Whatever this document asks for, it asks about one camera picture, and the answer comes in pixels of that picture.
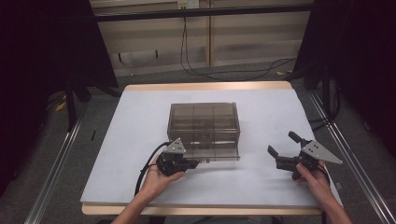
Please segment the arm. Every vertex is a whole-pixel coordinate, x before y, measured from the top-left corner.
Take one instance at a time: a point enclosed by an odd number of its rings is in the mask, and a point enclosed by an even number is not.
[[[180,179],[184,173],[178,172],[171,176],[161,174],[154,160],[146,173],[146,179],[142,189],[137,193],[130,203],[122,210],[120,215],[114,219],[113,224],[136,223],[143,209],[168,187],[170,183]]]
[[[332,194],[332,190],[330,189],[329,183],[323,173],[320,171],[314,171],[311,174],[311,172],[301,164],[297,164],[297,170],[304,177],[298,181],[306,181],[308,183],[308,186],[320,208],[326,212],[331,223],[352,223],[344,208],[337,202]]]

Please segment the person's right hand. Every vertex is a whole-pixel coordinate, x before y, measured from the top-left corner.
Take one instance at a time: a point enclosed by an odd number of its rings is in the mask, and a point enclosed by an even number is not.
[[[319,164],[324,167],[324,161],[319,161]],[[330,203],[338,203],[335,200],[330,184],[326,176],[319,170],[314,170],[312,173],[302,164],[297,164],[297,170],[302,175],[302,178],[296,180],[297,182],[307,182],[308,186],[317,200],[321,209],[326,209]]]

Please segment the gray carpet floor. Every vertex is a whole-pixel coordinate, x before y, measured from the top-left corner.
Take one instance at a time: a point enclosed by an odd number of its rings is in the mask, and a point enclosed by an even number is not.
[[[197,71],[200,73],[214,70],[238,71],[212,75],[212,77],[223,81],[251,79],[257,76],[261,77],[254,80],[280,80],[284,76],[277,75],[276,71],[291,70],[293,62],[285,63],[265,76],[262,76],[263,71],[256,73],[242,72],[244,70],[264,69],[268,66],[269,64],[262,63],[240,64],[202,68],[197,69]],[[185,71],[118,78],[119,91],[130,84],[210,81],[218,80],[203,76],[192,76]],[[298,79],[292,81],[291,84],[304,106],[308,119],[318,119],[318,112],[308,92],[304,89],[303,82]],[[41,223],[97,223],[102,219],[114,218],[113,216],[85,216],[81,212],[80,196],[119,101],[118,98],[106,95],[97,89],[90,89],[90,91],[92,100],[89,103],[78,103],[78,111],[84,107],[87,110]],[[362,167],[386,199],[390,210],[395,211],[396,160],[390,156],[375,133],[368,132],[364,128],[364,120],[343,96],[341,102],[341,110],[335,122]],[[0,223],[24,222],[64,142],[67,125],[65,108],[61,111],[49,111],[44,127],[37,137],[31,155],[23,164],[19,177],[9,184],[5,194],[0,199]],[[343,159],[326,128],[316,131],[315,137],[336,156]],[[381,223],[349,167],[346,164],[342,166],[328,164],[328,169],[333,181],[343,185],[343,188],[339,189],[339,194],[346,211],[354,222],[363,224]],[[284,217],[284,223],[320,223],[320,217]]]

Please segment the table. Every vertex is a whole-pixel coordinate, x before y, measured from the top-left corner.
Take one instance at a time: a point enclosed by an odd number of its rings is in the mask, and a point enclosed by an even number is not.
[[[239,142],[241,161],[230,161],[230,163],[211,162],[205,165],[200,164],[197,169],[188,171],[189,174],[186,175],[188,178],[185,176],[185,178],[177,181],[176,184],[174,183],[171,185],[163,195],[144,209],[142,215],[266,216],[321,214],[308,187],[293,183],[290,178],[290,172],[277,170],[274,159],[266,152],[266,147],[268,147],[268,144],[271,144],[278,150],[279,154],[289,157],[297,155],[299,146],[287,137],[289,131],[295,131],[306,139],[314,138],[295,91],[288,82],[279,81],[128,86],[121,96],[119,106],[115,112],[101,151],[92,169],[90,179],[81,197],[81,201],[83,202],[82,211],[84,214],[119,214],[133,197],[134,182],[137,179],[133,176],[138,176],[138,171],[143,167],[151,151],[161,143],[158,139],[166,138],[166,129],[157,130],[153,127],[142,126],[137,130],[142,133],[151,131],[152,136],[147,136],[144,141],[140,142],[151,143],[152,146],[148,148],[152,149],[147,152],[136,151],[137,148],[142,148],[141,146],[145,145],[136,145],[131,149],[131,146],[128,144],[138,144],[136,142],[139,141],[131,141],[130,138],[133,138],[135,134],[139,135],[139,133],[133,133],[131,136],[129,133],[125,133],[122,130],[136,130],[137,126],[131,127],[134,125],[131,125],[130,122],[138,123],[142,120],[127,119],[122,113],[128,112],[128,115],[132,116],[131,112],[140,111],[138,114],[140,113],[140,116],[144,117],[151,108],[143,107],[149,106],[150,102],[153,104],[155,103],[158,106],[158,110],[161,111],[161,104],[163,102],[172,101],[170,98],[173,96],[175,97],[175,101],[177,101],[176,98],[180,97],[180,94],[183,95],[181,98],[185,101],[192,102],[202,99],[212,101],[228,100],[230,95],[235,99],[241,125]],[[159,95],[163,97],[160,101],[157,99]],[[260,96],[261,99],[263,99],[262,106],[258,103],[254,103],[257,109],[252,107],[246,109],[244,105],[252,104],[249,102],[248,98],[244,98],[246,96]],[[262,107],[274,102],[274,98],[278,98],[278,106],[281,110],[278,111],[280,113],[278,118],[266,118],[265,122],[267,122],[268,127],[264,127],[263,129],[266,128],[267,133],[263,135],[260,133],[257,135],[257,132],[247,134],[249,132],[248,127],[256,125],[256,122],[249,122],[249,119],[251,119],[249,117],[254,117],[254,114],[257,112],[261,113]],[[284,104],[283,101],[287,98],[290,98],[290,101]],[[295,111],[290,113],[287,111],[287,108],[293,108]],[[271,108],[264,108],[264,110],[270,111]],[[161,113],[165,113],[165,117],[169,115],[169,111]],[[249,138],[262,138],[264,140],[259,143],[260,146],[258,147],[257,141],[250,141]],[[130,167],[123,166],[124,163],[128,163]],[[219,186],[216,185],[216,178],[221,178],[221,182],[226,184],[222,185],[221,188],[216,188],[216,186]],[[214,188],[201,191],[201,189],[207,188],[207,186]],[[186,189],[190,191],[194,189],[198,191],[199,189],[199,197],[194,197],[191,192],[186,192],[188,191]],[[271,193],[267,194],[265,192],[266,190],[271,190]],[[210,197],[211,193],[216,194],[215,197],[217,198],[214,199]],[[337,200],[341,202],[338,193],[335,190],[333,193]]]

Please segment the forearm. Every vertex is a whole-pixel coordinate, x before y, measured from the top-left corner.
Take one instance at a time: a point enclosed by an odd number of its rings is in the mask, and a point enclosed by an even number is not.
[[[322,205],[323,210],[326,212],[330,222],[332,224],[351,224],[352,221],[349,219],[344,208],[337,202],[331,202]]]
[[[143,193],[138,193],[112,223],[137,223],[140,213],[151,202],[151,200],[152,199],[149,196]]]

